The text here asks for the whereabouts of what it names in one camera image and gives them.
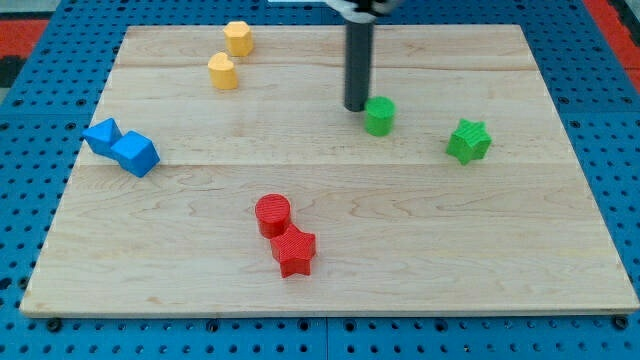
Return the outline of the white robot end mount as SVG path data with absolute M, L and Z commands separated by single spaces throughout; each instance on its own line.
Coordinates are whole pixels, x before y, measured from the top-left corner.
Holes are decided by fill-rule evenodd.
M 372 23 L 391 14 L 402 0 L 325 0 L 325 3 L 349 22 Z

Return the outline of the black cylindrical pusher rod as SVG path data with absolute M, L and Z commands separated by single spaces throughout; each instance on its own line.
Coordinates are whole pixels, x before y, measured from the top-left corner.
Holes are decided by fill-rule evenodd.
M 345 22 L 344 106 L 351 112 L 364 110 L 369 98 L 373 23 Z

